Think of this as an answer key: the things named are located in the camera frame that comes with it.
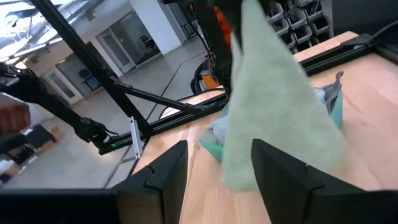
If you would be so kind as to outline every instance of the black metal frame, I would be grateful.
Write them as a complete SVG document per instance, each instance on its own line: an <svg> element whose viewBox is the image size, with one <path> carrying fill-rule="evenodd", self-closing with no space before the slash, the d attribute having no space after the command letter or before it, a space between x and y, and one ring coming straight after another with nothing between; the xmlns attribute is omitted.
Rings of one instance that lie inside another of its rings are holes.
<svg viewBox="0 0 398 224"><path fill-rule="evenodd" d="M53 28L58 31L59 35L85 64L87 69L104 86L104 89L124 111L126 116L133 117L137 121L141 132L141 139L149 139L153 135L215 113L222 110L222 108L227 104L228 96L226 93L194 106L137 90L132 86L122 83L117 78L112 77L111 74L108 74L94 56L87 51L84 42L58 12L50 0L31 1L53 26ZM214 63L217 79L224 86L229 86L232 55L223 39L214 9L208 7L206 1L201 0L195 1L195 7L195 12L197 14L197 18L200 20L201 28L204 30L208 45L215 56L214 59L216 59L216 62ZM334 49L304 60L300 64L308 76L312 76L373 52L385 57L391 62L398 63L397 50L391 46L383 45L385 43L382 43L381 40L385 36L391 36L391 30L393 28L395 28L395 26L385 30L384 35L379 34L377 38L366 34L360 35L357 38L342 43L339 47L335 47ZM125 93L175 108L180 110L180 112L149 124L140 114L138 109L129 101ZM128 146L131 143L131 133L126 133L104 143L100 151L102 154L105 154L121 147Z"/></svg>

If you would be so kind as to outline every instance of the door frame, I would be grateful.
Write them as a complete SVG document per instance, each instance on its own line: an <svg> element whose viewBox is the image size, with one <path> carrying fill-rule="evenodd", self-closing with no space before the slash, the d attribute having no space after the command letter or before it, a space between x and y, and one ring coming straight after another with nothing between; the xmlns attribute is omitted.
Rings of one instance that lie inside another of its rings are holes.
<svg viewBox="0 0 398 224"><path fill-rule="evenodd" d="M59 87L57 84L55 84L51 78L49 77L51 74L55 74L56 76L61 79L62 82L72 91L73 94L75 94L74 97L69 98ZM48 83L69 103L69 105L72 105L76 103L77 101L83 99L83 95L73 86L73 84L63 75L63 73L57 69L56 67L52 67L50 70L45 72L43 75L43 78L48 81Z"/></svg>
<svg viewBox="0 0 398 224"><path fill-rule="evenodd" d="M116 44L120 47L120 49L123 51L124 55L127 57L127 59L130 61L127 65L122 65L118 57L113 53L109 45L105 42L104 37L106 35L111 35L113 40L116 42ZM112 32L111 29L106 29L102 34L98 35L98 41L104 46L106 49L107 53L110 54L111 58L116 62L116 64L119 66L119 68L124 72L128 72L134 67L137 67L136 63L133 61L133 59L130 57L130 55L127 53L126 49L123 47L123 45L120 43L118 38L115 36L115 34Z"/></svg>

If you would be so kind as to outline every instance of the floor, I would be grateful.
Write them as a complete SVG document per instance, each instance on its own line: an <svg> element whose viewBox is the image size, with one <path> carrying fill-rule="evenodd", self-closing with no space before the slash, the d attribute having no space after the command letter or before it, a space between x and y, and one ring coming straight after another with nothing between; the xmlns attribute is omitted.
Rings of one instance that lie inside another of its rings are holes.
<svg viewBox="0 0 398 224"><path fill-rule="evenodd" d="M192 94L190 82L193 73L205 59L204 51L199 39L189 40L183 47L131 70L121 80L137 89L174 100L189 96ZM129 98L149 122L158 120L163 106L133 96ZM81 116L105 124L111 131L119 134L129 131L127 116L102 89L72 108ZM58 126L65 137L29 164L5 188L108 188L124 180L135 162L130 147L100 156L92 143L82 141L68 124L58 118L46 120L42 125L47 129Z"/></svg>

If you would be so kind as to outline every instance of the teal cloth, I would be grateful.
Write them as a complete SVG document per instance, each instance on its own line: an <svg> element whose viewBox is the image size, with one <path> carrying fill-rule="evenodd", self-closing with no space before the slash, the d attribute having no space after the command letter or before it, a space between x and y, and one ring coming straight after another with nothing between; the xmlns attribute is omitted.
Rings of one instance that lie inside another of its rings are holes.
<svg viewBox="0 0 398 224"><path fill-rule="evenodd" d="M223 183L257 189L251 143L262 139L328 172L345 147L302 68L276 36L257 0L242 4L243 50L234 35L233 94L223 152Z"/></svg>

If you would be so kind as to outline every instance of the glass door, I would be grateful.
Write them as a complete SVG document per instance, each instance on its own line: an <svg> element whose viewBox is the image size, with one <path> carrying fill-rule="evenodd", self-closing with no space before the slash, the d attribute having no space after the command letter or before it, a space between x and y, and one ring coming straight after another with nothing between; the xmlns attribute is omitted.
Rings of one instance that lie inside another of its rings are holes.
<svg viewBox="0 0 398 224"><path fill-rule="evenodd" d="M98 40L104 45L105 49L123 72L128 72L136 66L130 55L120 43L123 42L124 39L118 40L110 30L107 30L104 34L101 34L98 37Z"/></svg>
<svg viewBox="0 0 398 224"><path fill-rule="evenodd" d="M65 77L54 70L51 69L44 74L43 77L69 105L83 98L78 90Z"/></svg>

